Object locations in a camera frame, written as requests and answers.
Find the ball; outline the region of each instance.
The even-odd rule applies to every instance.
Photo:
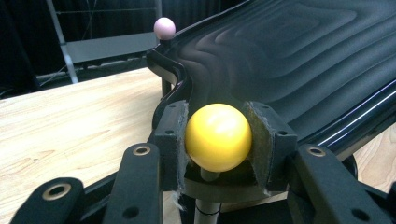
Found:
[[[154,23],[154,33],[161,40],[170,40],[176,32],[175,24],[168,18],[162,17]]]
[[[187,153],[210,172],[225,172],[238,166],[247,157],[251,142],[248,120],[230,105],[204,106],[187,123]]]

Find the wooden table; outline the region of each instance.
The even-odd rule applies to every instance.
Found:
[[[147,68],[0,101],[0,223],[38,186],[72,176],[84,186],[116,172],[123,151],[146,142],[161,99]],[[396,179],[396,125],[358,154],[361,180],[388,190]],[[178,223],[165,192],[164,223]]]

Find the yellow ball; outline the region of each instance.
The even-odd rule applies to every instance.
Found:
[[[224,172],[239,165],[248,155],[252,134],[248,120],[230,105],[207,105],[187,123],[185,146],[199,166]]]

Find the pink ball on stand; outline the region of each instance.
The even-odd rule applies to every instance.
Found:
[[[175,24],[166,17],[159,18],[154,23],[154,33],[161,40],[170,40],[176,32]]]

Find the black ridged surface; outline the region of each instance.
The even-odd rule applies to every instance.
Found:
[[[303,139],[395,80],[395,13],[387,0],[253,1],[151,54],[182,65],[191,113],[258,101]]]

